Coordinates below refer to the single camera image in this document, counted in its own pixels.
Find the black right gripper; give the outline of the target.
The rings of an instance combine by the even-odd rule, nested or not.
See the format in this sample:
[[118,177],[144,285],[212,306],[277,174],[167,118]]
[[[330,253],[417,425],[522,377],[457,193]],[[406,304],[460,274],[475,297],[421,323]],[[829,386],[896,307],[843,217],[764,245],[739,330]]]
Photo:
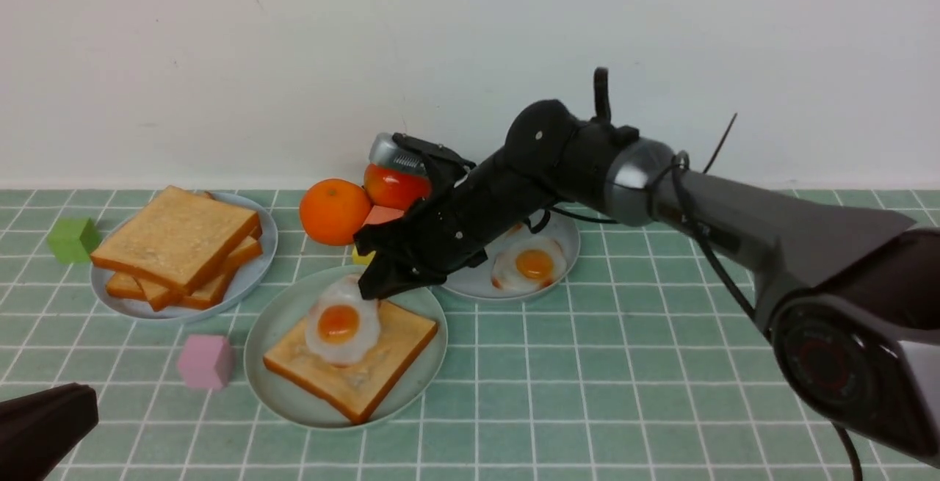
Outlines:
[[358,283],[362,297],[439,286],[450,274],[482,264],[490,243],[551,203],[552,161],[539,153],[497,152],[473,170],[421,157],[432,196],[399,219],[355,234],[359,251],[374,253]]

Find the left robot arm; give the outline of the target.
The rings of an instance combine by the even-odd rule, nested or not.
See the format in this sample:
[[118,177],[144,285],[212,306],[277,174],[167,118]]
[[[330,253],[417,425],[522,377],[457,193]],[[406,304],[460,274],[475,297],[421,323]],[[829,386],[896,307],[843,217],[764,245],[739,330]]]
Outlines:
[[1,479],[44,480],[98,424],[94,388],[68,383],[1,403]]

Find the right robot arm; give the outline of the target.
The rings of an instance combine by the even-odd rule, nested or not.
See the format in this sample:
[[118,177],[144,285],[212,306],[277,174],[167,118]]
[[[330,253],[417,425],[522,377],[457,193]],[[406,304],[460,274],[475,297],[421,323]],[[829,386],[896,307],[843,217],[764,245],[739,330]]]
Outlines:
[[533,103],[476,167],[424,156],[432,197],[355,234],[374,253],[364,297],[440,286],[538,210],[577,202],[615,223],[662,223],[701,247],[796,394],[838,430],[938,465],[938,229],[691,170],[687,156]]

